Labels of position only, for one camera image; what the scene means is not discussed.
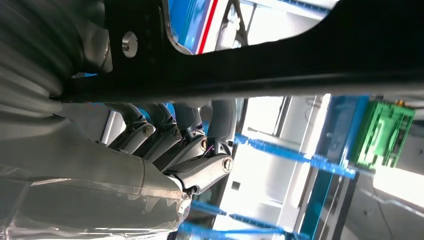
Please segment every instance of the hole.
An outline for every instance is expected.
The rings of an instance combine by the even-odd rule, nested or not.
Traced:
[[[137,36],[129,31],[123,35],[122,38],[122,52],[127,58],[134,58],[137,54],[137,49],[139,48],[139,43]]]

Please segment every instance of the blue shelf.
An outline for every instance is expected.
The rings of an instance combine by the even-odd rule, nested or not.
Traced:
[[[191,207],[196,209],[197,211],[201,211],[204,213],[212,214],[212,215],[222,215],[228,216],[236,221],[249,224],[255,227],[255,229],[234,229],[234,230],[212,230],[203,228],[200,226],[193,225],[188,222],[184,222],[178,228],[178,231],[185,232],[188,234],[194,234],[198,237],[208,238],[208,239],[233,239],[230,238],[229,235],[265,235],[265,234],[278,234],[284,235],[285,239],[295,239],[295,240],[309,240],[310,237],[307,234],[290,232],[285,230],[280,226],[276,226],[261,220],[257,220],[248,216],[243,216],[240,214],[228,214],[226,211],[212,206],[203,202],[193,200],[191,202]]]
[[[341,166],[337,163],[329,162],[328,159],[323,156],[314,155],[309,159],[305,157],[304,153],[295,151],[291,148],[269,143],[263,140],[248,138],[246,136],[241,135],[240,133],[235,134],[234,143],[239,145],[249,145],[257,150],[273,154],[282,158],[290,159],[293,161],[310,163],[311,167],[313,168],[317,168],[332,174],[337,174],[346,178],[353,179],[356,174],[356,171],[354,169],[347,168],[346,166]]]

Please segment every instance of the red stripe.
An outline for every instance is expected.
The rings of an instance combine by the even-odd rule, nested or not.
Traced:
[[[203,37],[200,42],[199,52],[198,54],[203,53],[205,48],[206,39],[208,38],[209,29],[211,28],[212,19],[214,18],[215,9],[217,8],[218,0],[213,0],[212,7],[210,8],[209,17],[207,18],[206,27],[204,28]]]

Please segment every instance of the bolt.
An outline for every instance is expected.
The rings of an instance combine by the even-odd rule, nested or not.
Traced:
[[[144,128],[143,128],[143,134],[146,136],[146,137],[148,137],[148,136],[150,136],[150,135],[152,135],[152,133],[154,132],[154,129],[153,129],[153,127],[152,126],[150,126],[150,125],[147,125],[147,126],[145,126]]]
[[[233,159],[231,157],[227,157],[222,162],[222,168],[224,172],[229,173],[233,169]]]
[[[203,150],[203,151],[206,151],[206,139],[203,139],[201,142],[200,142],[200,148]]]
[[[181,138],[180,130],[175,129],[175,131],[173,132],[173,135],[175,136],[176,139],[180,139]]]

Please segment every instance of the black metal frame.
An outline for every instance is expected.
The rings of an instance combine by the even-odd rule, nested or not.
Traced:
[[[423,5],[415,0],[341,0],[296,37],[196,56],[173,40],[163,2],[105,0],[113,71],[70,80],[59,99],[159,102],[424,88]],[[128,31],[138,36],[133,58],[122,51]]]
[[[348,218],[349,209],[351,208],[352,199],[354,198],[355,189],[358,183],[360,173],[358,172],[354,179],[349,181],[346,195],[342,203],[340,213],[337,216],[337,223],[334,227],[333,239],[341,239],[343,228],[345,227],[346,219]]]

